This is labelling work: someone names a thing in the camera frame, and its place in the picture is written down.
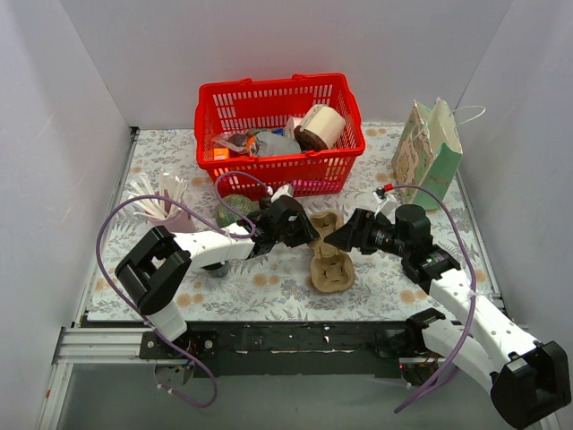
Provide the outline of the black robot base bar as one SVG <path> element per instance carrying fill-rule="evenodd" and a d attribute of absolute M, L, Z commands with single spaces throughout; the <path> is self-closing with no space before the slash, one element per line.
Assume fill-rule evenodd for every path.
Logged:
<path fill-rule="evenodd" d="M 142 335 L 141 359 L 173 364 L 186 353 L 216 376 L 365 374 L 414 385 L 444 361 L 405 322 L 191 322 L 173 347 Z"/>

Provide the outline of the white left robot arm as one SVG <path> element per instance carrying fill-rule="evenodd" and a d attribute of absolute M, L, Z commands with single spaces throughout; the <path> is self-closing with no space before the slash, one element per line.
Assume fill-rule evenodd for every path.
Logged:
<path fill-rule="evenodd" d="M 161 349 L 179 358 L 189 351 L 191 338 L 175 293 L 189 270 L 213 271 L 227 262 L 268 254 L 277 244 L 295 248 L 319 237 L 303 206 L 282 195 L 225 228 L 195 233 L 152 228 L 117 265 L 115 276 L 136 311 L 158 332 Z"/>

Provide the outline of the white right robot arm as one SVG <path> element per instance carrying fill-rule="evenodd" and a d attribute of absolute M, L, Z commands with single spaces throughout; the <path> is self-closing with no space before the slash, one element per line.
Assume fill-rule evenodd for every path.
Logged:
<path fill-rule="evenodd" d="M 524 429 L 572 401 L 565 350 L 555 341 L 542 343 L 476 295 L 460 264 L 434 244 L 420 206 L 397 207 L 394 220 L 357 209 L 325 241 L 345 252 L 398 256 L 406 276 L 464 325 L 459 329 L 435 309 L 415 314 L 407 320 L 414 328 L 405 334 L 406 348 L 420 357 L 449 357 L 489 394 L 510 426 Z"/>

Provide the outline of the brown cardboard cup carrier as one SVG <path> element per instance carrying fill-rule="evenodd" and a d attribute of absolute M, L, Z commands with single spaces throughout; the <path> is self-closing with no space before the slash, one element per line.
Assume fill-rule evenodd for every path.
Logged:
<path fill-rule="evenodd" d="M 313 251 L 310 271 L 313 286 L 324 294 L 342 293 L 355 283 L 354 265 L 350 256 L 324 238 L 343 225 L 341 216 L 334 211 L 322 211 L 310 216 L 310 222 L 319 238 L 308 244 Z"/>

